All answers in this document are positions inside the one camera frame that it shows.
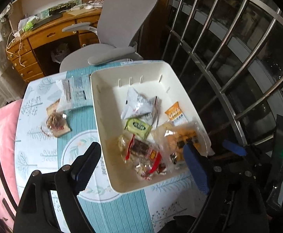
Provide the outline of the blue white patterned tablecloth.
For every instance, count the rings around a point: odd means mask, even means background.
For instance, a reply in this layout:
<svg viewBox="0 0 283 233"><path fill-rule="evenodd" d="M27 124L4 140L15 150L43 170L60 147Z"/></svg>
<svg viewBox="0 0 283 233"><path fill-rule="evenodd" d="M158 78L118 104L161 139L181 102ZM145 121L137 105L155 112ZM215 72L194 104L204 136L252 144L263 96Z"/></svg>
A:
<svg viewBox="0 0 283 233"><path fill-rule="evenodd" d="M187 93L169 64L162 61L110 63L104 68L119 67L138 70L139 79L122 76L120 86L112 86L115 93L126 94L128 85L140 93L158 95L166 110L179 102L186 116L196 115ZM18 192L22 193L30 174L57 171L84 154L93 142L99 141L94 108L86 106L70 110L67 123L70 132L49 137L42 127L46 109L61 96L60 80L95 72L89 66L43 77L29 83L22 102L15 136L15 175ZM159 232L177 216L197 217L206 196L198 190L188 170L174 175L144 180L143 188L122 193L116 189L108 174L111 167L107 155L101 158L86 189L78 195L80 205L96 232Z"/></svg>

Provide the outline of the brown cracker packet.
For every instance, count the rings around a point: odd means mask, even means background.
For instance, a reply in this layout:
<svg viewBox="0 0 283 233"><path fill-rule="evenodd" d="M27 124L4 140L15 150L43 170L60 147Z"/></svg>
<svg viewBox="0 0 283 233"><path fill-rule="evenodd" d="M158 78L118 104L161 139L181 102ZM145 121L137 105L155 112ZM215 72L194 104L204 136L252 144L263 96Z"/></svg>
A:
<svg viewBox="0 0 283 233"><path fill-rule="evenodd" d="M57 112L57 107L60 100L58 99L53 104L46 108L47 117L41 124L40 130L47 137L61 137L71 131L67 124L67 115L64 112Z"/></svg>

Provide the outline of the black keyboard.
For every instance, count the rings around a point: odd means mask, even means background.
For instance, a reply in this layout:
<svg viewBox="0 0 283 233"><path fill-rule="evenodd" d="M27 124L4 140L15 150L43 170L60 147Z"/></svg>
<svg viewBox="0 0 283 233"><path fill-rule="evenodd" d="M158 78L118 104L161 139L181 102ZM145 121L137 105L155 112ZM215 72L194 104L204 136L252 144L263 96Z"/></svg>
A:
<svg viewBox="0 0 283 233"><path fill-rule="evenodd" d="M62 13L59 13L59 14L54 14L54 15L51 15L45 19L42 19L40 21L38 21L32 28L31 30L36 30L37 28L51 22L51 21L54 21L56 19L59 19L59 18L62 18L63 14Z"/></svg>

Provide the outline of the wooden desk with drawers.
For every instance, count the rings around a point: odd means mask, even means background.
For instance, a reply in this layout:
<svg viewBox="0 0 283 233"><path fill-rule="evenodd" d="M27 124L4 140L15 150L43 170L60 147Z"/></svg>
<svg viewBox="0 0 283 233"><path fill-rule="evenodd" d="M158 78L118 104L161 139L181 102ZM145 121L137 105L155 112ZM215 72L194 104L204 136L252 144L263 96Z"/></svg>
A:
<svg viewBox="0 0 283 233"><path fill-rule="evenodd" d="M68 50L74 52L99 42L93 32L62 30L77 23L90 23L91 26L97 27L100 14L101 9L91 9L80 15L63 13L62 18L23 33L21 37L13 40L7 47L7 58L27 83L56 74L60 65L52 60L51 54L55 53L61 44L67 44Z"/></svg>

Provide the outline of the dark red small packet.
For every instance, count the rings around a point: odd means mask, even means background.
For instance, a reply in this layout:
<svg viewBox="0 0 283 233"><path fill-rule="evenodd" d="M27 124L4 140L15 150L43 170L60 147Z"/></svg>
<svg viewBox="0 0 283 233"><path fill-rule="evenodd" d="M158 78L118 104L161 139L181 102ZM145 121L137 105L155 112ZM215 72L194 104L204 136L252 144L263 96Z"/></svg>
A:
<svg viewBox="0 0 283 233"><path fill-rule="evenodd" d="M166 175L167 167L165 162L161 159L159 163L150 163L142 167L141 177L145 180L152 180L157 176Z"/></svg>

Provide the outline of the clear bag yellow puffs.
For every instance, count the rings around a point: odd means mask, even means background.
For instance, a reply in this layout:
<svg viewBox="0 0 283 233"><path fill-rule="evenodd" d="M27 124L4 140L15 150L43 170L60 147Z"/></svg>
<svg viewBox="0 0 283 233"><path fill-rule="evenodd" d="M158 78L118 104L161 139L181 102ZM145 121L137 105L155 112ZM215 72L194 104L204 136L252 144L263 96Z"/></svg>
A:
<svg viewBox="0 0 283 233"><path fill-rule="evenodd" d="M133 134L122 134L118 138L118 146L125 162L131 162L134 165L148 165L150 163L159 163L162 156L158 146L154 143L139 140Z"/></svg>

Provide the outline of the green small snack packet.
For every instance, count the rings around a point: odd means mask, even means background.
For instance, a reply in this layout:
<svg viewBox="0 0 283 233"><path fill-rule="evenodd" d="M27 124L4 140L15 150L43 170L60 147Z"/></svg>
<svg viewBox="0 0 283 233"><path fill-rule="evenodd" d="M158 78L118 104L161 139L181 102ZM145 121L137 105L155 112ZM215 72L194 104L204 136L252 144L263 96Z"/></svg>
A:
<svg viewBox="0 0 283 233"><path fill-rule="evenodd" d="M146 140L150 134L152 126L137 118L130 118L127 120L124 129L133 135L138 136L142 140Z"/></svg>

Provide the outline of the grey office chair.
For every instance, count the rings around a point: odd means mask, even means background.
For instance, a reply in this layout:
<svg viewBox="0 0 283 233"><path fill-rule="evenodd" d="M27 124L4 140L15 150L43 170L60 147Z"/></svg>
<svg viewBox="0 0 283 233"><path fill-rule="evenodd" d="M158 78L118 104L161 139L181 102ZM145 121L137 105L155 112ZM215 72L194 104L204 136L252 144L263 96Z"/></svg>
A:
<svg viewBox="0 0 283 233"><path fill-rule="evenodd" d="M99 43L66 56L60 64L60 72L125 59L142 60L133 39L157 3L158 0L104 0L97 27L85 22L63 28L63 32L85 30L95 33Z"/></svg>

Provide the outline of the green tissue pack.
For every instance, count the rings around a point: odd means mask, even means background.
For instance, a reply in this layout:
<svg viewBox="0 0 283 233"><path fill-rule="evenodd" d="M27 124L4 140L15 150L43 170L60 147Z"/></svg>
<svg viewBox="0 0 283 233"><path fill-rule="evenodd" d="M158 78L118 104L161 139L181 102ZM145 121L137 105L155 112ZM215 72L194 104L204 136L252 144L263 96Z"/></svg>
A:
<svg viewBox="0 0 283 233"><path fill-rule="evenodd" d="M27 21L25 26L23 27L23 31L27 32L27 31L31 30L38 23L38 21L39 21L38 19Z"/></svg>

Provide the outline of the clear white large bag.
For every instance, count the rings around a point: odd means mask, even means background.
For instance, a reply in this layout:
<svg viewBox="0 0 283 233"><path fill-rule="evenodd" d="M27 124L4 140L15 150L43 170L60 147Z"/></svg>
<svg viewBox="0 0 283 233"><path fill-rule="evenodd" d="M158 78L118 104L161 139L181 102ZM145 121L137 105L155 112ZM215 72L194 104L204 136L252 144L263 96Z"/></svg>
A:
<svg viewBox="0 0 283 233"><path fill-rule="evenodd" d="M56 84L61 90L57 112L93 105L90 75L73 76Z"/></svg>

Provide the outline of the white lace covered furniture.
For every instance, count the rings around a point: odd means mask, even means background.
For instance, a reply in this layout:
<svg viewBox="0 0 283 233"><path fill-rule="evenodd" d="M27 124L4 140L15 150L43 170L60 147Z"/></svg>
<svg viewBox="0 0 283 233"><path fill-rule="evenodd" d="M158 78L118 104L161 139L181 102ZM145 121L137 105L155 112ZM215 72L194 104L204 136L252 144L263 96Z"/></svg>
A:
<svg viewBox="0 0 283 233"><path fill-rule="evenodd" d="M12 30L9 16L13 6L9 3L0 14L0 108L6 104L23 98L27 83L13 69L7 58L6 47L11 42Z"/></svg>

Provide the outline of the metal window railing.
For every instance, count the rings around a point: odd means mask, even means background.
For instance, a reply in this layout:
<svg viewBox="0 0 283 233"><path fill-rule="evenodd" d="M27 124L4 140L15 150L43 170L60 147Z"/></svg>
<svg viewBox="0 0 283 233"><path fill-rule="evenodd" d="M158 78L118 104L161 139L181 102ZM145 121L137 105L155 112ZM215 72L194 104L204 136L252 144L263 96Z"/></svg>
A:
<svg viewBox="0 0 283 233"><path fill-rule="evenodd" d="M267 146L283 116L283 12L272 0L163 0L160 57L213 144Z"/></svg>

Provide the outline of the orange label clear snack bag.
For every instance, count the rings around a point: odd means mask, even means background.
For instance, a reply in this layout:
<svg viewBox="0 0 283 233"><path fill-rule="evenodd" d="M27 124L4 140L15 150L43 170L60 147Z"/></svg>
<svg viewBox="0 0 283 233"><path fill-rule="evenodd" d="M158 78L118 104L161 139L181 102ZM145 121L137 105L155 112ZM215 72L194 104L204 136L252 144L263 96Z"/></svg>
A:
<svg viewBox="0 0 283 233"><path fill-rule="evenodd" d="M202 156L207 157L211 154L209 137L196 120L178 126L167 121L153 130L151 135L170 172L185 167L184 147L186 144L193 145Z"/></svg>

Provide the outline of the white plastic storage bin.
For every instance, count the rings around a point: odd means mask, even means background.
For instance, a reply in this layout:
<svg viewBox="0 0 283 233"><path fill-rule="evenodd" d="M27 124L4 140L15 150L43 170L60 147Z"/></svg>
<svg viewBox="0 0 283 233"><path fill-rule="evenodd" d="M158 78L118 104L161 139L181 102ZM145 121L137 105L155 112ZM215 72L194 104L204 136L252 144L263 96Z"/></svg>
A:
<svg viewBox="0 0 283 233"><path fill-rule="evenodd" d="M202 156L211 142L189 96L163 61L95 71L91 90L108 179L119 193L184 171L183 147Z"/></svg>

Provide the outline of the orange white snack stick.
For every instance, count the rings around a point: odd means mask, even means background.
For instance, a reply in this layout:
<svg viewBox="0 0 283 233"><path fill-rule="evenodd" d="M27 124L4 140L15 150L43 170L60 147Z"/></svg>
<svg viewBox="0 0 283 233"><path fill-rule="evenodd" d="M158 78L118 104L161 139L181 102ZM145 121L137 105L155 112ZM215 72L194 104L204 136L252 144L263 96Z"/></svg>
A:
<svg viewBox="0 0 283 233"><path fill-rule="evenodd" d="M174 126L179 126L188 123L182 109L179 106L179 102L175 102L168 110L165 111L169 120Z"/></svg>

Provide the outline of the brown red snack packet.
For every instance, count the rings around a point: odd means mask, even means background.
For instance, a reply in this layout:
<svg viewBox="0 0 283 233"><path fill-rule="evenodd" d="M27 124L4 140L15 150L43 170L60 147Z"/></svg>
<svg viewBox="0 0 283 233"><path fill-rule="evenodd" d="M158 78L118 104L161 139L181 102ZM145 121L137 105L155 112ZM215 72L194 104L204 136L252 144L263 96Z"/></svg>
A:
<svg viewBox="0 0 283 233"><path fill-rule="evenodd" d="M158 170L162 156L156 144L143 142L133 134L126 146L126 163L131 163L136 173L149 179Z"/></svg>

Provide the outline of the white silver snack pouch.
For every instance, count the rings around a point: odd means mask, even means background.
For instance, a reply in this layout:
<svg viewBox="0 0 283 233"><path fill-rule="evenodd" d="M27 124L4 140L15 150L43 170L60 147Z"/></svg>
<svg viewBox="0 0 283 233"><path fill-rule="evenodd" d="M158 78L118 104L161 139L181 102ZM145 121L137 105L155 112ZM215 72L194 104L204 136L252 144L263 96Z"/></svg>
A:
<svg viewBox="0 0 283 233"><path fill-rule="evenodd" d="M127 91L127 98L121 113L121 119L138 118L152 126L157 115L157 104L157 96L147 99L133 87L130 87Z"/></svg>

